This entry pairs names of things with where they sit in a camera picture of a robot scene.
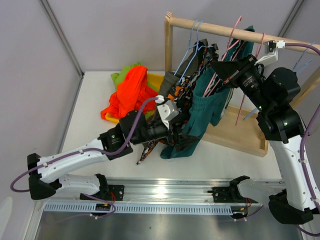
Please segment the teal shorts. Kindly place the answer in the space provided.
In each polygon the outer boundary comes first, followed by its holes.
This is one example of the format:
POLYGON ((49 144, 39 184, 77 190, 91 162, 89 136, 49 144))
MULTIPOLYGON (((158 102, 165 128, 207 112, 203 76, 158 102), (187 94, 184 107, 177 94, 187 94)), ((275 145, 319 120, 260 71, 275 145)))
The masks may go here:
POLYGON ((181 151, 168 145, 162 150, 160 157, 169 160, 192 156, 208 125, 215 127, 219 124, 232 96, 233 90, 222 84, 222 80, 212 67, 207 68, 195 82, 192 104, 189 109, 190 118, 182 129, 183 133, 197 137, 197 141, 181 151))

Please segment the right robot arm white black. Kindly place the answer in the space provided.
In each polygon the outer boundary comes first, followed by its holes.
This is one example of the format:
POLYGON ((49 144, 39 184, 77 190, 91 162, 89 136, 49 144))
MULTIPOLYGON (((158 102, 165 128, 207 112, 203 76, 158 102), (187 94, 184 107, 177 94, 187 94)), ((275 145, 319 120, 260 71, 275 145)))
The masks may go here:
POLYGON ((301 88, 292 70, 278 67, 264 76, 263 67, 253 55, 212 64, 225 86, 240 88, 257 107, 258 126, 274 151, 285 188, 274 191, 247 178, 231 186, 228 196, 234 202, 248 197, 266 204, 281 224, 303 225, 320 212, 320 191, 308 161, 302 120, 291 107, 301 88))

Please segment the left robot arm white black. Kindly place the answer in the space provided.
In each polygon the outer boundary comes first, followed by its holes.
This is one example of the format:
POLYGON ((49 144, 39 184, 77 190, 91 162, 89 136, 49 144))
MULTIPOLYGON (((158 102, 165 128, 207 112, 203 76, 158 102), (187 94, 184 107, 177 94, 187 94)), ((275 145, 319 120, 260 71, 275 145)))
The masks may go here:
POLYGON ((48 199, 55 194, 79 194, 81 200, 94 197, 110 200, 110 187, 103 174, 72 175, 71 172, 91 164, 112 161, 133 152, 132 145, 165 139, 178 150, 185 150, 200 138, 182 132, 175 125, 165 126, 161 121, 148 124, 143 114, 133 110, 119 123, 98 138, 74 150, 41 157, 27 156, 28 186, 32 200, 48 199))

